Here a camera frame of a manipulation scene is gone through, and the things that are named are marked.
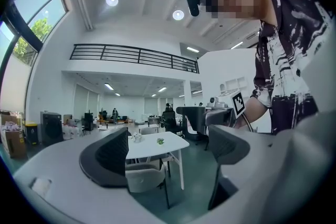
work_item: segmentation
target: person in background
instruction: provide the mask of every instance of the person in background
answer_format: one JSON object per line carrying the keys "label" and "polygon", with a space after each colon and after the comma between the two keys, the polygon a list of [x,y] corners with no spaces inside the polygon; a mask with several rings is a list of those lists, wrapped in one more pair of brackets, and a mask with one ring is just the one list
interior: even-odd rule
{"label": "person in background", "polygon": [[116,110],[115,108],[113,109],[112,112],[112,117],[113,117],[113,123],[116,124],[117,123],[117,119],[118,119],[118,110]]}
{"label": "person in background", "polygon": [[[302,119],[318,111],[301,71],[319,49],[330,42],[335,31],[330,0],[199,1],[213,18],[258,19],[261,22],[255,56],[255,90],[245,111],[250,122],[270,109],[272,132],[276,134],[294,128]],[[245,124],[240,117],[236,127]]]}

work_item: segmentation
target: yellow bin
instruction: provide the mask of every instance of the yellow bin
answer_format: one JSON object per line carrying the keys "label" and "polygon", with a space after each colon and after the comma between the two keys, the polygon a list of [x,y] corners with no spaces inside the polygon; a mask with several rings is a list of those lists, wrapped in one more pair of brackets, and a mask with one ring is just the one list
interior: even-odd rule
{"label": "yellow bin", "polygon": [[26,137],[27,141],[31,145],[37,145],[38,144],[38,135],[37,135],[37,123],[35,122],[26,122]]}

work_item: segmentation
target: potted plant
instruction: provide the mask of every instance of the potted plant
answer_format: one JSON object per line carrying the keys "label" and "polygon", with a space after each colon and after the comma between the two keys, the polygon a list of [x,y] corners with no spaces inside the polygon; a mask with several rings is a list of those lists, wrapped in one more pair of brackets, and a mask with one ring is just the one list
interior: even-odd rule
{"label": "potted plant", "polygon": [[159,144],[159,145],[163,145],[164,144],[164,139],[163,138],[158,138],[156,140],[156,142]]}

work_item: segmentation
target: black chair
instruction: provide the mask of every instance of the black chair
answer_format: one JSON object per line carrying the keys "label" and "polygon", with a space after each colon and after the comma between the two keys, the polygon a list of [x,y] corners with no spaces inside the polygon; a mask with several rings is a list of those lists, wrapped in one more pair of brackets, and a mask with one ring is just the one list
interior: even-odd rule
{"label": "black chair", "polygon": [[174,111],[164,111],[162,113],[162,120],[166,132],[177,134],[178,132],[183,131],[183,128],[181,126],[177,126],[176,124]]}
{"label": "black chair", "polygon": [[107,119],[106,119],[106,117],[107,117],[107,112],[106,112],[106,110],[103,111],[102,116],[103,116],[103,120],[106,121],[106,120],[107,120]]}
{"label": "black chair", "polygon": [[79,165],[93,182],[105,188],[127,187],[125,160],[128,130],[116,132],[87,146],[79,156]]}

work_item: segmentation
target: office chair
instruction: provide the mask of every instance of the office chair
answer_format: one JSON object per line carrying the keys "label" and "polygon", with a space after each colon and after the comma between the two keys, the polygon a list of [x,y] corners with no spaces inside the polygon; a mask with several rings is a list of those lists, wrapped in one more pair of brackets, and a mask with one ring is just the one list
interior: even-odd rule
{"label": "office chair", "polygon": [[162,120],[166,132],[172,132],[174,134],[177,134],[178,132],[183,131],[183,128],[176,124],[174,111],[164,111],[162,113]]}
{"label": "office chair", "polygon": [[107,120],[107,112],[106,112],[106,110],[103,111],[102,116],[103,116],[103,120],[106,121]]}

